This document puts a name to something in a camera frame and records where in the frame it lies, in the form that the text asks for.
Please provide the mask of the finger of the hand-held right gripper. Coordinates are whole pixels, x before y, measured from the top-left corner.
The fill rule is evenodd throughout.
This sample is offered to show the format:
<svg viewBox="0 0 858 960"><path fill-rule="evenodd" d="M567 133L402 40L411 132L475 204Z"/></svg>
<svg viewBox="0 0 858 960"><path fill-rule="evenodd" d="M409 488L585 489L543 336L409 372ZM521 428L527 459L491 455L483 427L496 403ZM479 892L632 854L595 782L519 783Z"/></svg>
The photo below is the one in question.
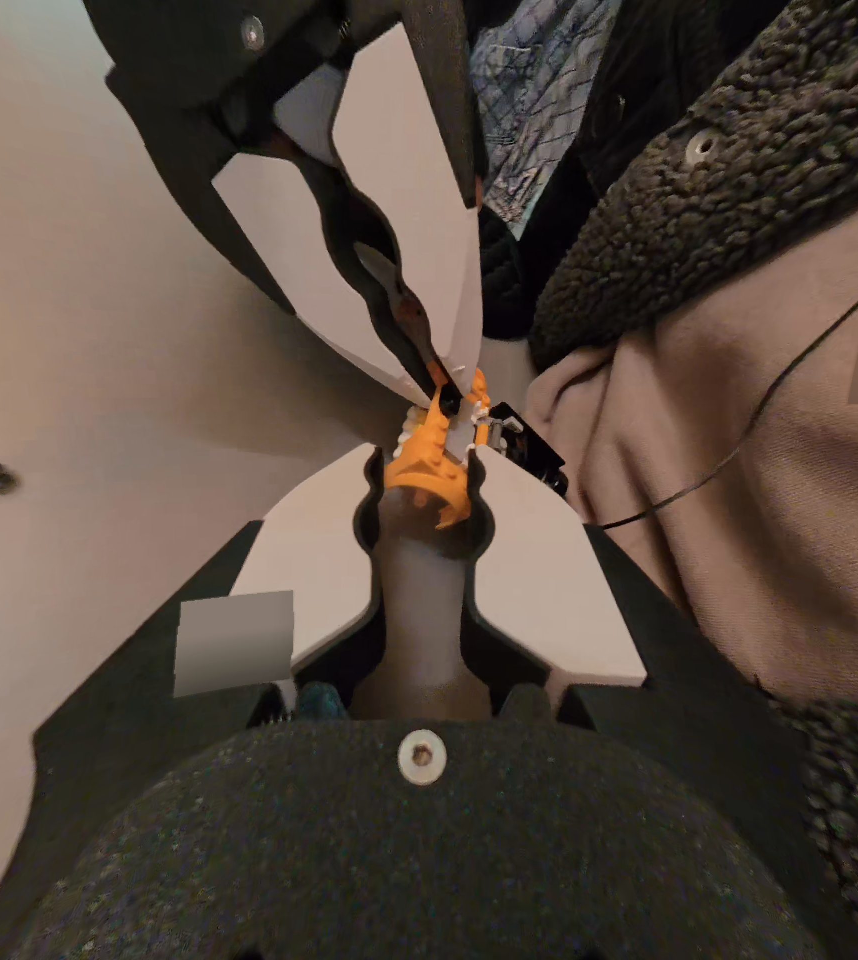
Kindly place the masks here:
<svg viewBox="0 0 858 960"><path fill-rule="evenodd" d="M219 198L299 318L382 386L427 407L448 360L448 174L430 158L338 167L238 153Z"/></svg>
<svg viewBox="0 0 858 960"><path fill-rule="evenodd" d="M358 52L332 137L354 186L382 214L405 287L451 376L474 376L482 343L478 215L466 207L405 27Z"/></svg>

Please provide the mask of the orange black lego car chassis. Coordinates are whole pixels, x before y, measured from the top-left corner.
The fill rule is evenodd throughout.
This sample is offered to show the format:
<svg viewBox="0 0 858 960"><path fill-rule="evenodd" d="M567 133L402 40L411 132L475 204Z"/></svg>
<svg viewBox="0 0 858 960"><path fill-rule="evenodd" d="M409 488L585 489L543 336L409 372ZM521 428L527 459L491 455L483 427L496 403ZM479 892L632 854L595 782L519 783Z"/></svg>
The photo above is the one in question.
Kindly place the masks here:
<svg viewBox="0 0 858 960"><path fill-rule="evenodd" d="M418 508L438 508L436 529L447 530L471 516L470 459L489 448L565 498L568 478L563 458L508 403L494 404L481 368L469 392L460 397L436 377L427 408L410 408L385 472L387 490L411 494Z"/></svg>

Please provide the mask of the black cloth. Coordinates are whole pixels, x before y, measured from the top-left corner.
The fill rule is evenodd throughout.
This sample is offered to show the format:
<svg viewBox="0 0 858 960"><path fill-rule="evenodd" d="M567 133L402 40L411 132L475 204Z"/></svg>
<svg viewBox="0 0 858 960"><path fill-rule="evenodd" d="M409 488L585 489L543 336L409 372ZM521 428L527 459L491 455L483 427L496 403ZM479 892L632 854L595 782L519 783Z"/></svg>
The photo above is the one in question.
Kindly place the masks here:
<svg viewBox="0 0 858 960"><path fill-rule="evenodd" d="M472 42L506 18L509 2L465 2ZM552 174L520 240L484 202L488 160L481 119L478 183L483 335L524 339L536 303L591 210L628 165L671 127L733 57L726 46L728 2L621 2L577 136Z"/></svg>

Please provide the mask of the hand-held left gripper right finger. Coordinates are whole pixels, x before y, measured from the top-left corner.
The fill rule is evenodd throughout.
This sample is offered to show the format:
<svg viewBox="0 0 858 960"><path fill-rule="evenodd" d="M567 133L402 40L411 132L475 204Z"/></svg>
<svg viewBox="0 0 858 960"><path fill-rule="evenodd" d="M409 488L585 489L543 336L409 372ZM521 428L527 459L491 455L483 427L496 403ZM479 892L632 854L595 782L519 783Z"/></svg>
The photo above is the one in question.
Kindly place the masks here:
<svg viewBox="0 0 858 960"><path fill-rule="evenodd" d="M546 690L638 689L647 678L615 594L565 498L491 448L477 448L481 508L494 529L466 611L533 666Z"/></svg>

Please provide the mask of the dark fleece jacket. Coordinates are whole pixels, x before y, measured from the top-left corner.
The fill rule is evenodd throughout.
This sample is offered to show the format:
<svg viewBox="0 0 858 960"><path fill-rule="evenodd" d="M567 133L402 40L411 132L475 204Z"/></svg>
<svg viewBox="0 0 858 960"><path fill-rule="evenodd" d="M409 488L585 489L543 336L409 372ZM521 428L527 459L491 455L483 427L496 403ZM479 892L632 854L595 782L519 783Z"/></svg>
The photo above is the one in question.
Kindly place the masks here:
<svg viewBox="0 0 858 960"><path fill-rule="evenodd" d="M858 210L858 2L789 2L593 204L537 302L539 372Z"/></svg>

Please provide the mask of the beige hoodie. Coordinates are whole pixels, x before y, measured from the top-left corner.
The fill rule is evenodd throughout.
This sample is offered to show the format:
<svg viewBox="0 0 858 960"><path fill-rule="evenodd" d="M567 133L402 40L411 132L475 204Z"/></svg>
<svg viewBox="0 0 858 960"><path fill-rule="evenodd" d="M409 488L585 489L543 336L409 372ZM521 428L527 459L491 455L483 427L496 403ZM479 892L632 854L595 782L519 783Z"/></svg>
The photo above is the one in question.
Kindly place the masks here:
<svg viewBox="0 0 858 960"><path fill-rule="evenodd" d="M734 450L766 391L858 300L858 211L531 385L586 522L627 519ZM858 312L775 392L710 482L609 531L739 668L777 696L858 701Z"/></svg>

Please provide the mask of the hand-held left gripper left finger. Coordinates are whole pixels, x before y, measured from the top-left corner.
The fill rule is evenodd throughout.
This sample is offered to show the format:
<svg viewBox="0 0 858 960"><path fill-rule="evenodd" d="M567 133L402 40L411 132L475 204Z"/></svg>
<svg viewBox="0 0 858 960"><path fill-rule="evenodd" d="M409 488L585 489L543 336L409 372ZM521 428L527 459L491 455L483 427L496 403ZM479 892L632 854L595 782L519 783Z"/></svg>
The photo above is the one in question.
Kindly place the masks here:
<svg viewBox="0 0 858 960"><path fill-rule="evenodd" d="M360 527L377 492L378 447L364 442L267 513L232 595L291 593L291 668L306 669L378 609L372 548Z"/></svg>

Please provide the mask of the blue patterned cloth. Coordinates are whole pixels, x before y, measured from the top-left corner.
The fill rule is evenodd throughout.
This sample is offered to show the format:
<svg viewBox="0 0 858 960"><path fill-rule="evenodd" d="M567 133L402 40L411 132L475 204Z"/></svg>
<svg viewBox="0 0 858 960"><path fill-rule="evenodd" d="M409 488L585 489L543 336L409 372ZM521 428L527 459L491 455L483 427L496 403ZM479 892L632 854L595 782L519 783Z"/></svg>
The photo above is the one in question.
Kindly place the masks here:
<svg viewBox="0 0 858 960"><path fill-rule="evenodd" d="M620 1L508 2L469 69L487 159L484 204L519 241L582 124Z"/></svg>

